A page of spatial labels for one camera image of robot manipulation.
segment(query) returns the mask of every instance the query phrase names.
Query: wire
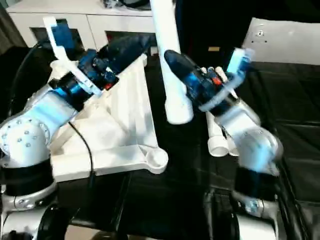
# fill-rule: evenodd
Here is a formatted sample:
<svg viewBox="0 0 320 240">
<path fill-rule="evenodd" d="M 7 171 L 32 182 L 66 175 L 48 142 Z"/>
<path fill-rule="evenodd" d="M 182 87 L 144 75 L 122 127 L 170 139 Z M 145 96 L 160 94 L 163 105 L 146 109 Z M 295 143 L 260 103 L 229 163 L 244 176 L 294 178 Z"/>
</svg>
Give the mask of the wire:
<svg viewBox="0 0 320 240">
<path fill-rule="evenodd" d="M 27 61 L 29 60 L 30 56 L 32 56 L 32 54 L 35 52 L 35 50 L 39 47 L 41 47 L 43 44 L 48 43 L 49 40 L 47 38 L 37 42 L 30 50 L 29 52 L 26 54 L 26 56 L 24 57 L 24 59 L 22 60 L 22 63 L 20 64 L 18 70 L 15 73 L 15 76 L 13 78 L 12 81 L 12 85 L 11 85 L 11 90 L 9 93 L 9 104 L 8 104 L 8 112 L 7 112 L 7 117 L 11 117 L 12 113 L 13 113 L 13 104 L 16 98 L 16 92 L 17 92 L 17 87 L 18 87 L 18 83 L 19 83 L 19 78 L 20 78 L 20 74 L 22 72 L 22 70 L 24 69 Z"/>
<path fill-rule="evenodd" d="M 73 130 L 76 132 L 76 134 L 79 135 L 79 137 L 82 139 L 86 149 L 88 150 L 89 158 L 90 158 L 90 175 L 89 175 L 88 188 L 92 189 L 93 186 L 94 186 L 94 180 L 95 180 L 96 172 L 95 172 L 95 169 L 94 169 L 94 161 L 93 161 L 93 158 L 92 158 L 91 149 L 90 149 L 87 141 L 85 140 L 84 136 L 82 136 L 82 134 L 75 127 L 75 125 L 73 125 L 71 122 L 68 122 L 68 124 L 70 125 L 71 128 L 73 128 Z"/>
</svg>

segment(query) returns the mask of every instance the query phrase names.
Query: pvc pipe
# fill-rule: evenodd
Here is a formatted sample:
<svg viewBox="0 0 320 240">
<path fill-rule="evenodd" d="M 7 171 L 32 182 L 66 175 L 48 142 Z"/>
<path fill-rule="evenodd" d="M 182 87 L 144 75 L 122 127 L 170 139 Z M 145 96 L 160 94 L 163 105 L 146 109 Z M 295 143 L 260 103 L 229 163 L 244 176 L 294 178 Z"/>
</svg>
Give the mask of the pvc pipe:
<svg viewBox="0 0 320 240">
<path fill-rule="evenodd" d="M 210 112 L 206 112 L 205 114 L 209 133 L 209 153 L 214 157 L 223 157 L 229 152 L 228 142 L 221 128 L 216 124 L 215 117 Z"/>
<path fill-rule="evenodd" d="M 150 5 L 166 95 L 166 118 L 171 124 L 185 124 L 194 116 L 192 103 L 186 96 L 186 86 L 172 73 L 164 57 L 166 50 L 181 52 L 173 2 L 151 0 Z"/>
</svg>

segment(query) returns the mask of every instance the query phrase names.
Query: white plastic part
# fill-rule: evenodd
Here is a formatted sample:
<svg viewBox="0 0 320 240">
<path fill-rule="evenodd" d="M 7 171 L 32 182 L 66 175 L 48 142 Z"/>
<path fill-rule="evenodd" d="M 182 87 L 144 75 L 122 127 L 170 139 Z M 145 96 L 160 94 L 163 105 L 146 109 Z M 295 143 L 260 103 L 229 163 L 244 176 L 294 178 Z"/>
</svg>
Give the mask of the white plastic part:
<svg viewBox="0 0 320 240">
<path fill-rule="evenodd" d="M 209 134 L 209 153 L 214 157 L 223 157 L 229 152 L 228 142 L 225 139 L 221 128 L 216 124 L 215 117 L 210 112 L 206 112 L 205 114 Z"/>
<path fill-rule="evenodd" d="M 72 63 L 77 66 L 78 61 L 72 61 Z M 70 71 L 65 67 L 65 64 L 61 60 L 54 60 L 50 63 L 50 67 L 52 68 L 51 75 L 49 77 L 49 81 L 52 79 L 60 80 L 64 75 L 69 73 Z"/>
<path fill-rule="evenodd" d="M 166 94 L 166 118 L 171 124 L 185 124 L 194 116 L 192 103 L 186 96 L 186 86 L 172 73 L 164 57 L 166 50 L 181 52 L 173 2 L 151 0 L 150 4 Z"/>
<path fill-rule="evenodd" d="M 276 240 L 274 228 L 268 222 L 236 215 L 241 240 Z"/>
<path fill-rule="evenodd" d="M 93 96 L 73 124 L 87 141 L 97 175 L 146 169 L 162 173 L 167 153 L 159 148 L 146 77 L 145 56 L 119 75 L 119 82 L 101 97 Z M 88 151 L 75 131 L 65 125 L 50 145 L 57 182 L 86 178 Z"/>
<path fill-rule="evenodd" d="M 102 91 L 94 85 L 72 61 L 69 60 L 65 48 L 57 45 L 52 31 L 52 28 L 57 26 L 56 18 L 54 16 L 46 16 L 43 18 L 43 22 L 55 57 L 64 64 L 66 69 L 72 72 L 83 90 L 89 94 L 93 93 L 97 96 L 101 96 Z"/>
</svg>

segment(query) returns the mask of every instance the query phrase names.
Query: white cabinet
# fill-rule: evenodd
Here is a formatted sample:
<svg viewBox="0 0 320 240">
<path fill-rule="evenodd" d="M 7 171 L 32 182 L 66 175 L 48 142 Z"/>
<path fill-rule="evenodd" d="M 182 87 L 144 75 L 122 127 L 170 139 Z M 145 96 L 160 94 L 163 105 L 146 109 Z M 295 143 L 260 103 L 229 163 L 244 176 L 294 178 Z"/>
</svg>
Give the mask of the white cabinet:
<svg viewBox="0 0 320 240">
<path fill-rule="evenodd" d="M 155 33 L 154 21 L 151 16 L 87 16 L 97 49 L 108 44 L 108 33 Z"/>
<path fill-rule="evenodd" d="M 84 14 L 11 12 L 9 15 L 28 47 L 32 47 L 38 42 L 38 39 L 33 32 L 33 28 L 44 28 L 43 18 L 45 16 L 54 16 L 56 19 L 66 20 L 69 28 L 75 29 L 78 32 L 84 49 L 96 49 L 87 16 Z"/>
<path fill-rule="evenodd" d="M 65 19 L 85 49 L 99 50 L 114 32 L 155 33 L 151 10 L 108 9 L 100 0 L 23 0 L 7 11 L 29 47 L 39 40 L 34 29 L 44 28 L 45 16 Z"/>
</svg>

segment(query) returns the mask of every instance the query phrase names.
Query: black cloth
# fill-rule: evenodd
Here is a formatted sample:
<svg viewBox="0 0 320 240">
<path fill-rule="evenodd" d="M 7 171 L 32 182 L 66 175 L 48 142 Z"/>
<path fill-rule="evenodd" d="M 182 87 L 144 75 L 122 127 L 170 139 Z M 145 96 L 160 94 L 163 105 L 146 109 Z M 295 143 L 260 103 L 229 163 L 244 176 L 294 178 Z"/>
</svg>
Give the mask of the black cloth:
<svg viewBox="0 0 320 240">
<path fill-rule="evenodd" d="M 0 56 L 1 70 L 8 76 L 1 79 L 5 89 L 10 87 L 10 80 L 26 53 L 26 49 L 13 48 Z M 21 108 L 47 81 L 52 59 L 52 53 L 40 49 L 29 62 L 20 82 Z M 276 129 L 284 145 L 288 192 L 294 196 L 293 205 L 310 239 L 317 240 L 320 67 L 285 63 L 257 63 L 254 67 L 265 87 L 261 87 L 257 74 L 250 73 L 238 94 L 259 114 L 265 127 Z M 166 171 L 160 175 L 138 170 L 99 176 L 90 193 L 87 179 L 62 182 L 59 202 L 74 214 L 75 225 L 158 239 L 210 239 L 208 215 L 230 209 L 228 194 L 234 185 L 237 159 L 209 155 L 203 113 L 196 111 L 194 119 L 184 125 L 167 123 L 158 61 L 150 61 L 145 71 L 158 143 L 169 155 Z M 3 103 L 0 113 L 7 107 L 6 92 L 0 95 Z M 272 120 L 265 110 L 267 104 Z M 214 220 L 213 223 L 219 227 L 219 223 Z M 283 232 L 281 239 L 286 239 Z"/>
</svg>

